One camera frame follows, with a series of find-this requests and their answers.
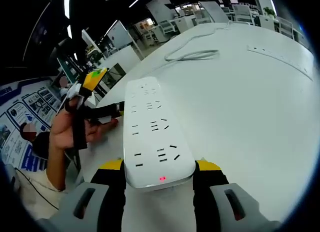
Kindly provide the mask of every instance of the electrical outlet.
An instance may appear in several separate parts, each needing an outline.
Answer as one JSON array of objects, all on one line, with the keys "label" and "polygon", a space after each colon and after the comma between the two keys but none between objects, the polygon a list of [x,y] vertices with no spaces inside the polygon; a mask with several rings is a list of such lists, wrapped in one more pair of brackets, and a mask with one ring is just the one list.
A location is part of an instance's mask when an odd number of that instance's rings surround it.
[{"label": "electrical outlet", "polygon": [[293,68],[297,69],[299,72],[307,76],[311,81],[312,79],[312,71],[302,68],[299,64],[291,61],[290,59],[286,58],[284,55],[277,54],[274,51],[270,51],[269,49],[261,48],[261,47],[254,47],[247,45],[246,49],[250,52],[259,53],[274,59],[277,59],[283,63],[288,64],[289,66],[292,66]]},{"label": "electrical outlet", "polygon": [[128,82],[123,136],[125,175],[132,187],[156,190],[192,176],[195,160],[156,78]]}]

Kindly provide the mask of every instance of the socket strip outlet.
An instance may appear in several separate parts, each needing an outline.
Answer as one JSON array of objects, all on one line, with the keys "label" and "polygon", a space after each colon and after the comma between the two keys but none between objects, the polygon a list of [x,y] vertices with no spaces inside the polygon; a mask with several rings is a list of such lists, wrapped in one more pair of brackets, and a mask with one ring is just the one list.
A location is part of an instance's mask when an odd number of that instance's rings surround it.
[{"label": "socket strip outlet", "polygon": [[270,51],[270,50],[265,49],[265,48],[254,47],[254,46],[249,46],[249,45],[247,45],[246,49],[248,51],[250,51],[250,52],[260,53],[262,55],[266,55],[268,57],[272,57],[272,58],[277,59],[277,60],[279,60],[281,62],[284,62],[284,63],[294,67],[299,72],[301,72],[302,74],[306,75],[311,81],[313,81],[313,79],[312,79],[312,71],[309,71],[306,68],[300,67],[298,64],[294,63],[290,59],[285,58],[283,55],[276,54],[275,52]]},{"label": "socket strip outlet", "polygon": [[128,82],[123,150],[128,184],[144,191],[188,181],[195,159],[154,77]]}]

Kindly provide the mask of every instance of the white table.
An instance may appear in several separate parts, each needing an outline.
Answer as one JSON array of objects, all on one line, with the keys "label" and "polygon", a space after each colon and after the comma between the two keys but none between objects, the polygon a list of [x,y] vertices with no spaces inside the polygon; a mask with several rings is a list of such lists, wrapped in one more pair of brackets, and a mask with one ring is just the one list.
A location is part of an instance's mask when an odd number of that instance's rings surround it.
[{"label": "white table", "polygon": [[[186,61],[153,69],[164,55],[198,34],[225,24],[201,24],[158,48],[128,72],[101,100],[124,100],[126,83],[157,77],[195,159],[222,168],[260,204],[270,220],[283,221],[302,196],[318,157],[320,87],[313,55],[279,33],[231,24],[228,31],[191,41],[174,54],[219,49],[211,60]],[[271,57],[247,51],[264,47],[313,70],[313,81]],[[81,151],[85,181],[100,164],[122,157],[122,122],[108,142]],[[154,193],[126,190],[123,231],[195,231],[192,184]]]}]

